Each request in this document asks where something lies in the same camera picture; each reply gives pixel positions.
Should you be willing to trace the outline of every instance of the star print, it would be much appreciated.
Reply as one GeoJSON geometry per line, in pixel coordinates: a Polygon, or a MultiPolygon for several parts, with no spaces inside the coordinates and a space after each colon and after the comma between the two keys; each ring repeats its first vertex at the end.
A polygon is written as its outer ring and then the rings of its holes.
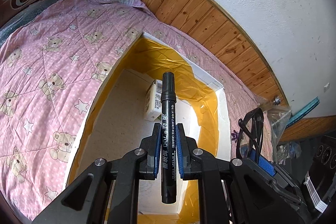
{"type": "Polygon", "coordinates": [[[123,54],[124,53],[124,49],[120,48],[119,46],[117,46],[117,48],[115,48],[114,50],[117,51],[118,54],[123,54]]]}
{"type": "Polygon", "coordinates": [[[23,72],[25,73],[25,76],[27,76],[27,75],[31,75],[32,70],[33,70],[32,68],[30,68],[29,66],[27,66],[27,68],[25,68],[23,70],[23,72]]]}
{"type": "Polygon", "coordinates": [[[77,29],[77,26],[75,25],[75,24],[71,24],[70,26],[69,26],[69,28],[70,28],[70,30],[76,30],[77,29]]]}
{"type": "Polygon", "coordinates": [[[47,186],[47,192],[44,194],[46,197],[50,198],[51,201],[53,201],[56,196],[57,196],[57,192],[56,191],[52,191],[48,186],[47,186]]]}
{"type": "Polygon", "coordinates": [[[78,99],[78,105],[75,105],[75,107],[79,110],[79,115],[82,114],[82,112],[87,112],[87,107],[89,104],[83,103],[81,99],[78,99]]]}
{"type": "Polygon", "coordinates": [[[72,56],[69,56],[69,58],[71,59],[71,63],[74,63],[75,61],[78,61],[79,57],[80,57],[80,55],[75,55],[75,53],[73,53],[72,56]]]}
{"type": "Polygon", "coordinates": [[[32,133],[32,127],[33,127],[33,123],[32,122],[29,122],[28,119],[26,119],[26,123],[25,125],[23,126],[23,128],[26,130],[26,135],[28,136],[28,133],[32,133]]]}
{"type": "Polygon", "coordinates": [[[31,33],[31,37],[32,36],[36,36],[36,34],[38,33],[39,30],[36,29],[36,27],[34,27],[34,29],[30,30],[31,33]]]}

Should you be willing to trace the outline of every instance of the brown packing tape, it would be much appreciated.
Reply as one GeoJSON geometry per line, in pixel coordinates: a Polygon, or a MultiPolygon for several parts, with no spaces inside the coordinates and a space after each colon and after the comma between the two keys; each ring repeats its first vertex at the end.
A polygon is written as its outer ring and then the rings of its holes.
{"type": "MultiPolygon", "coordinates": [[[[153,79],[162,79],[162,74],[171,71],[175,75],[176,94],[180,100],[186,100],[193,107],[198,124],[201,126],[198,146],[216,155],[218,148],[217,96],[211,88],[194,77],[187,61],[167,45],[140,37],[125,56],[115,65],[113,72],[106,79],[99,98],[95,99],[93,111],[84,127],[83,136],[74,158],[68,182],[75,179],[76,170],[84,152],[85,144],[93,130],[93,123],[104,104],[110,90],[124,69],[133,69],[148,74],[153,79]]],[[[180,214],[139,215],[138,223],[192,223],[199,220],[197,181],[189,181],[180,214]]]]}

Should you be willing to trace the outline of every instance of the white wall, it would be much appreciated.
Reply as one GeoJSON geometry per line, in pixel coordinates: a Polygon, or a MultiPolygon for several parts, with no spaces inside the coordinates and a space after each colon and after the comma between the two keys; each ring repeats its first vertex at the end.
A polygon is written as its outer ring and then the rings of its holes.
{"type": "Polygon", "coordinates": [[[215,1],[257,44],[294,113],[319,96],[308,116],[336,115],[336,0],[215,1]]]}

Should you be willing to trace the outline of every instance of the teal object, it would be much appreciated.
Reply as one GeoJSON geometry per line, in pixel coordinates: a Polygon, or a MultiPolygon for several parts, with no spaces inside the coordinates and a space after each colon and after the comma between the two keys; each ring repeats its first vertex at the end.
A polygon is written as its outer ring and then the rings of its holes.
{"type": "Polygon", "coordinates": [[[291,117],[286,125],[286,128],[290,127],[291,125],[295,124],[298,120],[302,119],[305,115],[311,112],[315,107],[318,106],[320,103],[320,99],[316,97],[312,100],[308,105],[302,108],[298,113],[296,113],[293,117],[291,117]]]}

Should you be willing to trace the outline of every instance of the pink quilt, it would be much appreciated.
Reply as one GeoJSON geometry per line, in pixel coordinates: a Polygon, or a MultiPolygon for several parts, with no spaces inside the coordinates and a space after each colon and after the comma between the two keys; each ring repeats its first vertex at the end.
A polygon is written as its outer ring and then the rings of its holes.
{"type": "MultiPolygon", "coordinates": [[[[140,0],[60,0],[11,34],[0,50],[0,190],[14,210],[32,220],[62,191],[85,114],[142,31],[222,82],[231,132],[256,107],[252,93],[218,59],[158,21],[140,0]]],[[[269,126],[265,135],[263,154],[271,159],[269,126]]]]}

